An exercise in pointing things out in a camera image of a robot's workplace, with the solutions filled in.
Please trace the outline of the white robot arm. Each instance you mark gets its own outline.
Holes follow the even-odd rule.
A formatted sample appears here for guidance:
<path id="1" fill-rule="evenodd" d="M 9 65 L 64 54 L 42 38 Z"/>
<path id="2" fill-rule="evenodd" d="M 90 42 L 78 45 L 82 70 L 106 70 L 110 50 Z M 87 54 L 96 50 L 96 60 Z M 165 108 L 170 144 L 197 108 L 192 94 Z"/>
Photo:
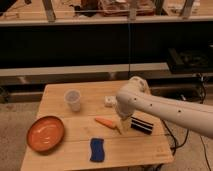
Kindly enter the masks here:
<path id="1" fill-rule="evenodd" d="M 141 77 L 131 77 L 116 93 L 116 101 L 122 120 L 138 110 L 213 139 L 213 106 L 151 95 Z"/>

